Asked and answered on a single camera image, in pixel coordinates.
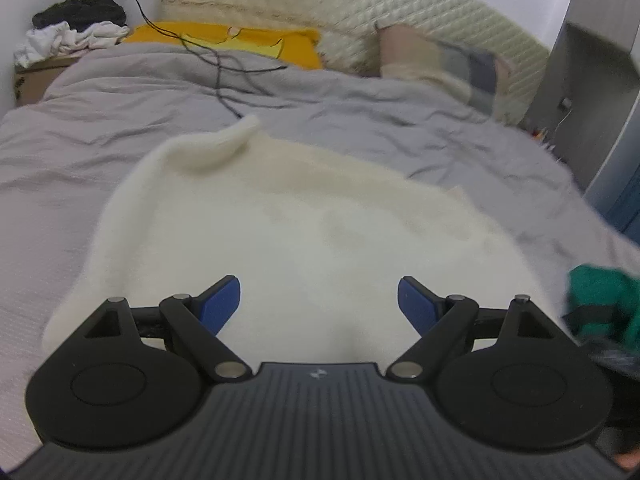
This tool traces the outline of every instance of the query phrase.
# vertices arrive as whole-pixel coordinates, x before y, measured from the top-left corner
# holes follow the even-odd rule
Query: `black clothes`
[[[98,22],[113,22],[123,27],[127,15],[113,0],[66,0],[37,13],[31,21],[35,28],[67,22],[71,29],[82,32]]]

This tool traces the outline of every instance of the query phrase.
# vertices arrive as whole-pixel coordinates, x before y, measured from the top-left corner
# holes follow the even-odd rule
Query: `black power cable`
[[[224,56],[233,59],[238,64],[238,66],[240,68],[235,68],[233,66],[224,65],[222,63],[222,55],[216,49],[211,48],[210,46],[207,46],[207,45],[199,44],[199,43],[197,43],[195,41],[192,41],[192,40],[188,40],[187,38],[183,37],[180,34],[177,34],[176,32],[174,32],[172,30],[167,30],[166,28],[159,27],[158,25],[156,25],[154,22],[152,22],[146,16],[145,11],[142,10],[142,5],[140,4],[140,2],[138,0],[134,0],[134,1],[138,5],[138,9],[140,10],[140,15],[142,16],[142,19],[145,20],[145,23],[149,27],[151,27],[158,34],[162,34],[163,36],[166,36],[168,38],[174,38],[174,40],[180,41],[182,43],[182,46],[185,48],[185,50],[187,52],[189,52],[190,54],[193,54],[197,58],[203,60],[208,65],[214,66],[214,67],[216,67],[218,69],[218,72],[216,73],[216,83],[215,83],[215,86],[214,86],[214,90],[216,92],[216,99],[218,99],[220,104],[222,104],[227,110],[229,110],[238,119],[242,118],[242,114],[238,110],[233,108],[228,102],[226,102],[225,98],[222,96],[222,93],[221,93],[220,84],[221,84],[221,78],[222,78],[222,70],[224,69],[224,70],[229,70],[230,72],[241,72],[241,73],[243,73],[245,75],[245,78],[246,78],[247,82],[250,83],[255,88],[255,85],[251,82],[250,78],[248,77],[248,74],[264,74],[264,73],[267,73],[267,72],[276,72],[277,70],[284,70],[285,68],[287,68],[286,65],[280,65],[280,66],[276,66],[276,67],[273,67],[273,68],[259,68],[259,69],[255,69],[255,70],[247,70],[247,69],[244,68],[244,66],[242,65],[242,63],[240,62],[240,60],[237,57],[232,56],[229,53],[225,53]],[[195,50],[191,49],[189,47],[189,44],[192,44],[194,46],[197,46],[197,47],[203,48],[205,50],[208,50],[215,57],[215,61],[207,59],[201,53],[196,52]]]

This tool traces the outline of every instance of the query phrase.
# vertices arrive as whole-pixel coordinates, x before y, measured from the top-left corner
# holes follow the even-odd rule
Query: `black circular pad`
[[[139,396],[145,383],[146,377],[138,368],[107,363],[82,370],[71,381],[71,391],[87,404],[115,406]]]
[[[542,365],[509,365],[491,379],[495,393],[512,404],[547,406],[560,400],[566,391],[564,377]]]
[[[606,378],[571,344],[522,337],[455,359],[436,394],[446,416],[471,436],[530,452],[595,436],[612,402]]]
[[[196,409],[202,382],[189,362],[139,339],[117,339],[65,343],[36,371],[25,402],[43,440],[83,449],[137,446]]]

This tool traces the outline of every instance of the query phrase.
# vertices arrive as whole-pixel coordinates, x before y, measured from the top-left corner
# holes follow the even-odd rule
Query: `pillow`
[[[322,68],[320,57],[314,49],[320,40],[320,33],[313,28],[269,30],[197,22],[159,22],[156,25],[201,46],[217,50],[245,50],[306,69]],[[125,43],[142,41],[181,44],[180,40],[164,36],[149,25],[140,25],[124,40]]]
[[[487,50],[422,35],[409,25],[378,28],[380,75],[436,85],[465,105],[506,122],[510,64]]]

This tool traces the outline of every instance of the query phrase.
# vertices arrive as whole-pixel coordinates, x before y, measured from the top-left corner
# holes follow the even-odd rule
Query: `beige pillow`
[[[402,23],[378,29],[380,75],[423,81],[494,119],[506,122],[512,67],[500,56],[421,34]]]

